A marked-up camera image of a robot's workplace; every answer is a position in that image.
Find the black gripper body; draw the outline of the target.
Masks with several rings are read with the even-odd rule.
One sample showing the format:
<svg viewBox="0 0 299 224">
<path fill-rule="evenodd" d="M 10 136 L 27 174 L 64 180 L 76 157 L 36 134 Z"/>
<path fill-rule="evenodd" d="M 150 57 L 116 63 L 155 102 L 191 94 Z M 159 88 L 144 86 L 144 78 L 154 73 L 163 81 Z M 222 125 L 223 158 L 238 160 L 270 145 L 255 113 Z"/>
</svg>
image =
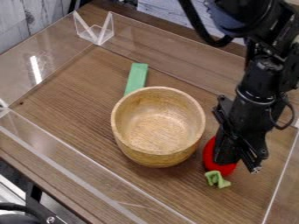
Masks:
<svg viewBox="0 0 299 224">
<path fill-rule="evenodd" d="M 289 124 L 281 126 L 277 123 L 286 107 L 291 105 L 285 92 L 253 93 L 238 87 L 234 100 L 225 95 L 219 96 L 213 113 L 219 126 L 223 125 L 243 136 L 243 146 L 258 149 L 267 147 L 267 133 L 273 129 L 287 128 Z"/>
</svg>

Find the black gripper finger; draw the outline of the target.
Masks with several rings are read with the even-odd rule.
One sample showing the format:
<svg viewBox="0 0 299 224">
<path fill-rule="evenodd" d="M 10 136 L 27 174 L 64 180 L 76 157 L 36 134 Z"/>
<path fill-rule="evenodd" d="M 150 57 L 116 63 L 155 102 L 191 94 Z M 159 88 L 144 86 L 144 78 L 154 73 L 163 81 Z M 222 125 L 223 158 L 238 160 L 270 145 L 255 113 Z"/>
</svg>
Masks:
<svg viewBox="0 0 299 224">
<path fill-rule="evenodd" d="M 242 147 L 243 136 L 221 125 L 217 132 L 213 161 L 218 165 L 237 164 L 241 160 Z"/>
<path fill-rule="evenodd" d="M 239 158 L 247 167 L 251 174 L 259 173 L 262 170 L 262 163 L 269 159 L 267 147 L 251 149 L 246 146 L 239 148 Z"/>
</svg>

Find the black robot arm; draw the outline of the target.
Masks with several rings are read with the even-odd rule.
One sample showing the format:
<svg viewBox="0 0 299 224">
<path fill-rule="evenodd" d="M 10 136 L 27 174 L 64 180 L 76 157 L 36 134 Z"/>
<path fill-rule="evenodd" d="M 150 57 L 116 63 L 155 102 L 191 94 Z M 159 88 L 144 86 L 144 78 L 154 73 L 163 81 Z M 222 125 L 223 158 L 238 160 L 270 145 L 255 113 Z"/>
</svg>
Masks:
<svg viewBox="0 0 299 224">
<path fill-rule="evenodd" d="M 278 120 L 299 86 L 299 11 L 285 0 L 207 0 L 207 7 L 219 30 L 245 39 L 247 56 L 237 96 L 222 95 L 213 109 L 219 129 L 203 163 L 230 175 L 242 162 L 255 173 L 269 158 L 269 131 L 291 124 Z"/>
</svg>

